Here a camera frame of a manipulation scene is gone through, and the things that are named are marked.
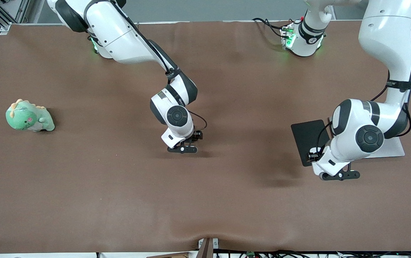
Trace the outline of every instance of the black pad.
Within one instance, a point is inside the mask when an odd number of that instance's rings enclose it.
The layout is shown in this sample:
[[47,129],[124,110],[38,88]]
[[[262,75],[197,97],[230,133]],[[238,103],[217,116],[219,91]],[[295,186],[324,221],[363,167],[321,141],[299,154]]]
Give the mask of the black pad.
[[58,0],[55,8],[72,31],[85,32],[88,29],[88,25],[85,23],[83,18],[81,18],[81,16],[75,12],[75,10],[73,10],[65,0]]
[[125,4],[126,4],[126,0],[116,0],[117,1],[117,5],[122,8]]
[[[298,147],[299,156],[304,167],[311,166],[310,162],[307,162],[307,153],[309,150],[317,144],[317,137],[320,131],[325,127],[322,120],[315,120],[300,124],[292,124],[292,132],[296,146]],[[322,147],[330,140],[328,133],[324,130],[320,136],[319,147]]]

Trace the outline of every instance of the green plush toy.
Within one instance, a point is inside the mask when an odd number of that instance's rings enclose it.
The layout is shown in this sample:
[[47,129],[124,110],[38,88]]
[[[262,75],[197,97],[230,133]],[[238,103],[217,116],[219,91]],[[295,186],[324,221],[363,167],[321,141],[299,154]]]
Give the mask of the green plush toy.
[[44,106],[36,106],[18,99],[6,110],[6,121],[16,130],[53,131],[54,123],[50,113]]

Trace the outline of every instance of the cable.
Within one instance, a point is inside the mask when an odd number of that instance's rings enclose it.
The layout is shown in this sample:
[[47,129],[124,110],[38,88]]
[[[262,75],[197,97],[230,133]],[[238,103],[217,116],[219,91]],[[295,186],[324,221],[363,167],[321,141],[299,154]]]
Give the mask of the cable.
[[325,131],[325,129],[330,126],[333,123],[333,121],[330,121],[325,127],[320,131],[319,136],[317,137],[317,144],[315,145],[315,150],[317,151],[317,158],[320,158],[320,152],[319,152],[319,141],[320,141],[320,136]]
[[[280,35],[279,33],[277,33],[277,31],[274,30],[274,29],[282,29],[283,27],[287,26],[288,24],[279,27],[279,26],[274,26],[274,25],[272,25],[272,24],[269,22],[268,19],[263,20],[263,19],[261,19],[261,18],[254,18],[254,19],[252,19],[252,20],[253,20],[253,21],[261,21],[261,22],[263,22],[266,26],[269,26],[269,28],[271,28],[271,30],[272,30],[272,32],[273,32],[274,34],[276,34],[277,36],[279,36],[279,37],[281,37],[281,38],[284,38],[284,39],[288,39],[288,38],[289,38],[288,36]],[[291,22],[294,23],[294,24],[300,24],[300,23],[301,23],[301,21],[298,22],[298,23],[295,23],[292,19],[289,19],[289,21],[291,21]]]
[[288,39],[287,36],[282,36],[282,35],[280,35],[279,33],[277,33],[277,31],[274,30],[274,28],[276,28],[276,29],[281,29],[282,26],[281,26],[281,27],[274,26],[274,25],[272,25],[272,24],[269,22],[268,19],[263,20],[263,19],[261,19],[261,18],[255,18],[255,19],[252,19],[252,20],[253,20],[253,21],[262,21],[266,26],[269,26],[269,28],[271,28],[271,30],[272,30],[272,32],[273,32],[274,34],[276,34],[277,36],[279,36],[279,37],[281,37],[281,38]]
[[270,26],[270,27],[272,27],[272,28],[276,28],[276,29],[281,29],[283,26],[280,26],[280,27],[278,27],[278,26],[274,26],[274,25],[271,25],[270,23],[269,23],[269,20],[268,19],[266,19],[266,20],[263,20],[263,19],[261,19],[261,18],[254,18],[254,19],[252,19],[253,21],[260,21],[260,22],[262,22],[262,23],[264,23],[264,24],[266,24],[266,25],[268,25],[268,26]]
[[371,101],[375,101],[377,98],[379,98],[382,94],[384,94],[385,90],[387,90],[387,86],[384,87],[384,89],[377,94],[374,98],[371,99]]
[[409,113],[409,109],[407,107],[407,103],[405,103],[405,105],[403,106],[402,110],[406,113],[407,119],[409,120],[409,127],[407,128],[407,131],[402,133],[402,134],[398,134],[395,137],[403,137],[405,135],[407,135],[410,131],[411,131],[411,115]]
[[200,119],[202,119],[202,121],[204,121],[204,123],[205,123],[204,127],[200,128],[200,129],[196,129],[196,131],[201,131],[201,130],[204,130],[204,129],[207,128],[207,120],[205,120],[202,116],[199,116],[198,114],[196,114],[196,113],[194,113],[194,112],[192,112],[192,111],[189,111],[189,112],[192,113],[193,115],[199,117]]

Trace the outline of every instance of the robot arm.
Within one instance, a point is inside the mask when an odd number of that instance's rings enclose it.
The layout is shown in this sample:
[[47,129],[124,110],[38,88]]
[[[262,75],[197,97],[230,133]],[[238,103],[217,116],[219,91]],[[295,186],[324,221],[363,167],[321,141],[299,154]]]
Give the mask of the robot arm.
[[196,85],[160,46],[140,33],[121,10],[122,4],[113,0],[48,0],[50,8],[66,26],[90,34],[103,57],[123,64],[155,61],[163,67],[168,83],[151,98],[150,109],[168,126],[161,138],[171,150],[193,134],[200,134],[194,131],[193,120],[185,108],[196,99]]
[[308,57],[320,47],[325,29],[333,14],[329,5],[353,5],[361,0],[304,0],[307,12],[304,19],[291,23],[284,29],[285,49],[289,49],[300,57]]
[[411,0],[370,0],[359,42],[388,68],[384,103],[348,99],[334,111],[333,139],[325,145],[314,173],[335,176],[351,161],[368,157],[386,139],[405,130],[411,92]]

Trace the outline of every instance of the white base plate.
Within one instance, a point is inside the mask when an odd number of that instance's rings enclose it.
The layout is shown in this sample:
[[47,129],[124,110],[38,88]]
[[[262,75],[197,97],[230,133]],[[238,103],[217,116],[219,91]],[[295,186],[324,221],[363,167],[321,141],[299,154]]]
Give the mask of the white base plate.
[[385,139],[382,147],[376,152],[366,158],[375,157],[402,157],[405,155],[400,138],[393,137],[392,139]]

